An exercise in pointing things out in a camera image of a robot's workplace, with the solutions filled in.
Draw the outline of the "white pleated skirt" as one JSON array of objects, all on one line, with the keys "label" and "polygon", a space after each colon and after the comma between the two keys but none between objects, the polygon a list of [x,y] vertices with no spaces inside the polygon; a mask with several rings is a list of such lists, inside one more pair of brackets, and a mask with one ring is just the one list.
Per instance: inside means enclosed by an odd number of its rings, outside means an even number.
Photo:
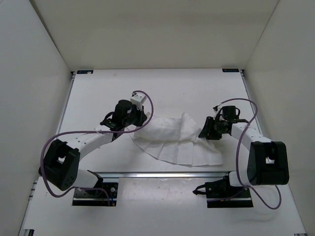
[{"label": "white pleated skirt", "polygon": [[156,160],[190,167],[223,164],[221,152],[212,142],[199,138],[200,132],[195,121],[183,113],[180,118],[154,116],[131,138]]}]

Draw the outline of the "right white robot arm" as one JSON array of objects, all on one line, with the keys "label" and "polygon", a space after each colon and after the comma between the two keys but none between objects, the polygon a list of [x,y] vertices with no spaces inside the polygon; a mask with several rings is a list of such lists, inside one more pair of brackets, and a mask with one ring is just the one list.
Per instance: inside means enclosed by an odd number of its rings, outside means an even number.
[{"label": "right white robot arm", "polygon": [[286,145],[264,137],[250,122],[240,118],[236,106],[215,106],[215,115],[206,118],[199,138],[218,141],[228,134],[238,141],[236,170],[220,185],[221,193],[232,197],[238,187],[286,185],[289,170]]}]

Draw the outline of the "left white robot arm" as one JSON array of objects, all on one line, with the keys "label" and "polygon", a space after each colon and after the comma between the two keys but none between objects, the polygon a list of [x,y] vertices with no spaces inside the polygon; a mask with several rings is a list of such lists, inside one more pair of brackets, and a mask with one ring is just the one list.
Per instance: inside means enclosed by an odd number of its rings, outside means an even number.
[{"label": "left white robot arm", "polygon": [[129,126],[136,130],[150,121],[144,113],[145,100],[120,100],[115,110],[108,113],[104,120],[92,131],[80,132],[72,141],[54,138],[45,144],[38,173],[45,184],[53,184],[61,191],[72,188],[87,190],[97,196],[103,190],[103,179],[92,171],[79,169],[80,161],[97,148],[118,139],[128,133]]}]

